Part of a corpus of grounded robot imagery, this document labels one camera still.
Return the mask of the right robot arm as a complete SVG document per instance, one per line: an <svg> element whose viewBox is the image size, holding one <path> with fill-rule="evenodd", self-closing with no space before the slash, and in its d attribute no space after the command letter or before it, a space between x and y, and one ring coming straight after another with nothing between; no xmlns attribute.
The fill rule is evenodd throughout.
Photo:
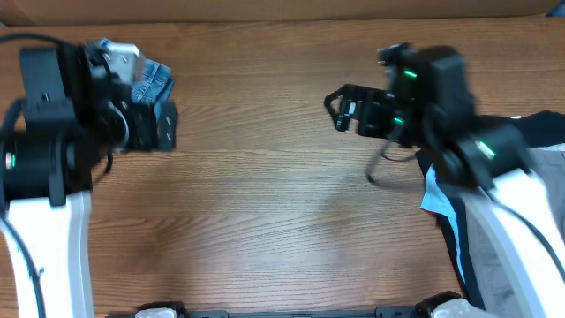
<svg viewBox="0 0 565 318"><path fill-rule="evenodd" d="M336 130L358 121L362 136L417 147L460 192L485 230L528 317L564 313L564 241L524 137L480 116L463 57L449 46L384 49L389 90L347 84L325 98Z"/></svg>

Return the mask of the light blue denim jeans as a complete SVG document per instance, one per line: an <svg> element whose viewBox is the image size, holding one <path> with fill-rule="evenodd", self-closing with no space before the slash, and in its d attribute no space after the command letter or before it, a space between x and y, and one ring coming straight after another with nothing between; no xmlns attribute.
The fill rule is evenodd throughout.
<svg viewBox="0 0 565 318"><path fill-rule="evenodd" d="M162 103L169 100L175 82L171 76L171 69L165 64L145 58L139 48L132 43L113 42L101 38L98 44L105 49L135 54L143 60L143 73L140 79L132 84L131 98L136 103L153 105L155 117L159 119Z"/></svg>

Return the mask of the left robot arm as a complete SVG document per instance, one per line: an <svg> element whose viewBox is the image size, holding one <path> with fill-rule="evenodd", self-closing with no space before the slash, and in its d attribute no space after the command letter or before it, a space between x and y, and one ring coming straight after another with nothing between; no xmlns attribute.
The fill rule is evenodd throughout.
<svg viewBox="0 0 565 318"><path fill-rule="evenodd" d="M1 126L1 231L19 315L91 317L92 170L123 152L173 150L177 108L132 99L145 61L130 43L51 38L19 65L25 95Z"/></svg>

